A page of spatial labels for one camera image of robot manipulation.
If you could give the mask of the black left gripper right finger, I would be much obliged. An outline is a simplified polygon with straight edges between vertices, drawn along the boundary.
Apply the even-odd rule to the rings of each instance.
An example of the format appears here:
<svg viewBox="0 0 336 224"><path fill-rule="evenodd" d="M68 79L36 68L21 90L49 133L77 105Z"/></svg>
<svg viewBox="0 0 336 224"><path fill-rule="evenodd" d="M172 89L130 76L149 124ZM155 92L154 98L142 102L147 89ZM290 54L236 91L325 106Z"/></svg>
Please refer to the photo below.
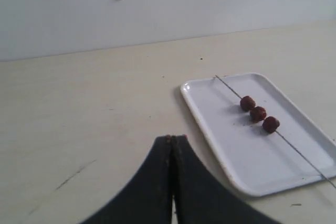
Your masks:
<svg viewBox="0 0 336 224"><path fill-rule="evenodd" d="M204 166L185 135L172 137L178 223L278 223L225 188Z"/></svg>

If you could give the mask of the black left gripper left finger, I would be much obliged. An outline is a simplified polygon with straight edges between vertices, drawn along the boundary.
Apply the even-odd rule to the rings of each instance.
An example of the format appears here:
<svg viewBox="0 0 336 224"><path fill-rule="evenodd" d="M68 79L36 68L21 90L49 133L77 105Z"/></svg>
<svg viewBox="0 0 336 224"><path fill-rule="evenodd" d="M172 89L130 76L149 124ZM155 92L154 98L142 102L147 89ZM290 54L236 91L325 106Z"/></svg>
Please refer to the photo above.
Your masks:
<svg viewBox="0 0 336 224"><path fill-rule="evenodd" d="M83 223L171 223L171 140L157 137L132 179Z"/></svg>

